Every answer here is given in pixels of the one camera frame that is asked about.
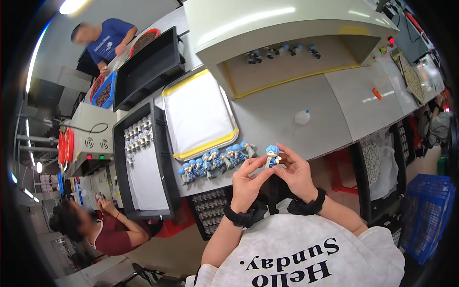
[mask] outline white machine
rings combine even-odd
[[[80,103],[69,124],[74,141],[73,159],[64,170],[66,178],[91,175],[109,164],[114,124],[116,114],[111,110]]]

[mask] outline blue plastic crate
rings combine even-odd
[[[449,177],[429,174],[417,175],[407,188],[400,246],[423,265],[433,255],[447,224],[454,188]]]
[[[113,99],[115,98],[115,81],[116,81],[116,72],[111,72],[106,78],[99,89],[94,93],[92,96],[91,104],[95,106],[95,101],[97,98],[102,94],[102,91],[107,87],[109,83],[112,85],[110,86],[110,96],[107,100],[102,104],[102,108],[108,109],[113,104]]]

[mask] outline person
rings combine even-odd
[[[130,252],[151,239],[151,230],[143,221],[128,219],[103,197],[97,205],[104,215],[102,219],[97,219],[91,207],[79,206],[72,199],[63,201],[53,209],[50,228],[76,242],[87,240],[94,249],[109,256]]]
[[[105,60],[111,62],[115,56],[123,54],[135,33],[137,28],[133,24],[107,19],[95,27],[85,22],[78,24],[70,38],[75,44],[86,45],[101,75],[106,77],[109,70]]]
[[[265,155],[247,159],[234,173],[234,213],[247,212],[273,174],[305,203],[318,200],[309,164],[288,147],[276,146],[285,168],[276,165],[250,176],[266,163]],[[398,286],[405,262],[389,229],[368,228],[354,211],[324,197],[316,215],[288,214],[280,202],[278,214],[246,230],[224,216],[186,287]]]

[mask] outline blue-haired figurine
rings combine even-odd
[[[188,174],[184,171],[183,168],[179,168],[179,175],[183,180],[183,186],[187,185],[190,181],[190,178],[188,177]]]
[[[199,176],[201,176],[201,173],[199,172],[199,169],[196,166],[196,160],[191,159],[188,163],[190,164],[191,171],[193,172],[195,177],[198,178]]]
[[[264,168],[271,168],[276,164],[279,164],[280,160],[282,159],[279,156],[279,148],[277,146],[268,146],[266,149],[266,154],[268,155],[268,159],[266,160],[266,164]]]
[[[237,164],[243,163],[246,160],[246,156],[241,153],[241,146],[238,144],[235,144],[231,147],[231,149],[234,152],[234,158],[237,161]]]
[[[234,157],[234,151],[231,146],[226,148],[226,157],[232,162],[233,166],[237,165],[237,160]]]
[[[211,163],[213,165],[213,169],[217,168],[217,163],[215,162],[215,159],[218,157],[219,153],[220,152],[216,148],[213,148],[213,149],[210,150],[210,158],[209,158],[209,160],[211,161]]]
[[[188,175],[188,177],[190,178],[189,183],[196,180],[195,174],[193,173],[193,169],[191,169],[191,165],[189,163],[184,163],[182,168],[185,171],[185,173]]]
[[[233,163],[228,159],[226,154],[221,153],[221,154],[218,155],[218,157],[225,163],[226,170],[234,168]]]
[[[209,158],[210,158],[210,154],[209,153],[204,153],[202,155],[202,166],[204,167],[204,169],[206,170],[206,173],[207,173],[207,179],[211,180],[211,179],[214,179],[215,176],[213,175],[213,165],[212,163],[209,161]]]
[[[242,153],[247,157],[247,158],[254,158],[257,156],[257,153],[255,152],[254,148],[255,146],[254,145],[251,145],[249,143],[247,143],[246,141],[243,141],[241,143],[241,147],[242,147]]]
[[[206,175],[207,175],[206,174],[206,170],[202,166],[202,159],[200,159],[200,158],[196,159],[196,170],[199,171],[199,173],[201,174],[201,177],[206,177]]]

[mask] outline person's left hand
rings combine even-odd
[[[246,213],[257,199],[262,184],[274,173],[273,169],[265,169],[258,174],[249,176],[257,168],[264,166],[267,158],[268,156],[265,155],[262,158],[246,159],[241,168],[233,174],[231,209],[234,212]]]
[[[126,51],[126,45],[123,44],[123,43],[119,44],[119,45],[115,48],[115,54],[116,54],[117,56],[123,54],[124,51]]]

